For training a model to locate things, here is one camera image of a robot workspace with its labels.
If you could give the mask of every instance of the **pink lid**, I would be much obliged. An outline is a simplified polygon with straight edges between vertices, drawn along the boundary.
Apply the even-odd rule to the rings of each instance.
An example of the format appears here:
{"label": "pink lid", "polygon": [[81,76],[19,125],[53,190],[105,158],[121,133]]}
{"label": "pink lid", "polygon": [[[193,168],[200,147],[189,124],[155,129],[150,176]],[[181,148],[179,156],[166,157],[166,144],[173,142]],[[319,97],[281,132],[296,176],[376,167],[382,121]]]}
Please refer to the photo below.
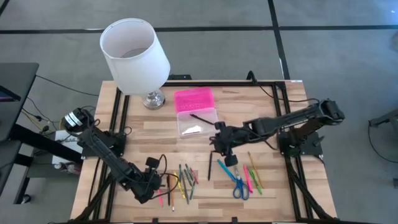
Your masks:
{"label": "pink lid", "polygon": [[214,108],[211,88],[195,88],[174,93],[175,112]]}

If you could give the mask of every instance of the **yellow pencil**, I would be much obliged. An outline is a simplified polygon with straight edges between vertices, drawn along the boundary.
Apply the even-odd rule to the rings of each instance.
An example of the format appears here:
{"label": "yellow pencil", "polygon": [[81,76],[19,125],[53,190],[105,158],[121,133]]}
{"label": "yellow pencil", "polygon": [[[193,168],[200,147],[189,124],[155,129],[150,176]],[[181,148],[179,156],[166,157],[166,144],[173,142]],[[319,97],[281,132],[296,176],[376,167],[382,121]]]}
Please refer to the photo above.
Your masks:
{"label": "yellow pencil", "polygon": [[249,154],[249,158],[250,158],[250,161],[251,161],[251,165],[253,166],[254,171],[256,171],[257,177],[259,178],[259,182],[260,182],[261,188],[263,189],[264,187],[262,186],[262,181],[260,179],[260,175],[259,175],[259,173],[257,171],[256,166],[254,165],[254,162],[253,162],[253,159],[251,158],[250,152],[248,152],[248,154]]}
{"label": "yellow pencil", "polygon": [[175,178],[175,180],[178,182],[178,187],[179,187],[179,189],[180,189],[180,192],[181,192],[181,194],[182,194],[182,197],[185,199],[185,194],[184,194],[184,191],[183,191],[182,188],[181,188],[181,184],[180,184],[180,182],[178,181],[178,178]]}

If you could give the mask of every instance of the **table leg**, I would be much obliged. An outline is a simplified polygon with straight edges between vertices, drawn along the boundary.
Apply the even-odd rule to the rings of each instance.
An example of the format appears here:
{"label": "table leg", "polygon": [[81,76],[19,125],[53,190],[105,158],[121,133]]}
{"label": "table leg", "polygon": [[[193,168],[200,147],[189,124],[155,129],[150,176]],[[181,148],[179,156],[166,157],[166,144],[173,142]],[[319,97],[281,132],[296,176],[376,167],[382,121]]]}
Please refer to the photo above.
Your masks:
{"label": "table leg", "polygon": [[47,151],[55,156],[76,162],[77,164],[83,163],[80,153],[63,146],[56,141],[48,139],[41,134],[37,134],[27,128],[24,128],[19,124],[15,124],[12,128],[10,138],[12,140],[20,140],[21,142],[32,147]]}

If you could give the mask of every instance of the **pink marker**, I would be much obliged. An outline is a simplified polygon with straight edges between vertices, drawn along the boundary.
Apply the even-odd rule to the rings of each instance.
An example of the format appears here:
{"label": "pink marker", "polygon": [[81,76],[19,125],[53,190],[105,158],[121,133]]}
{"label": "pink marker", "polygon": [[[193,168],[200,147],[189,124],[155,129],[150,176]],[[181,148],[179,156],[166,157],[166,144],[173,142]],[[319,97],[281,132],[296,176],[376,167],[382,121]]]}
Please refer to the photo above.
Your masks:
{"label": "pink marker", "polygon": [[246,167],[246,164],[243,164],[243,170],[244,170],[244,175],[246,176],[246,180],[248,182],[248,189],[249,189],[250,193],[253,193],[253,187],[251,186],[250,176],[249,176],[248,168]]}
{"label": "pink marker", "polygon": [[163,207],[163,199],[162,196],[159,197],[160,205]]}

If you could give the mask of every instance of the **black desk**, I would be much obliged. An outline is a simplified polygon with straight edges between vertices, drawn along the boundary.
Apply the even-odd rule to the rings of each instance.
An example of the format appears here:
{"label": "black desk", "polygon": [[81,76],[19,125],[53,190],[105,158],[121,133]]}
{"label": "black desk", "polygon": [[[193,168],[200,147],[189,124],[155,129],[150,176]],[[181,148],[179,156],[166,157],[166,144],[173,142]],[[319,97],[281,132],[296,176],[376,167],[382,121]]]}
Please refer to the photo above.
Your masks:
{"label": "black desk", "polygon": [[[37,63],[0,63],[0,85],[21,98],[20,101],[0,102],[0,195],[13,164],[27,167],[32,165],[33,157],[19,154],[22,143],[77,164],[82,163],[80,153],[16,124],[32,88],[38,67]],[[19,187],[14,203],[22,201],[28,183],[29,178],[26,177]]]}

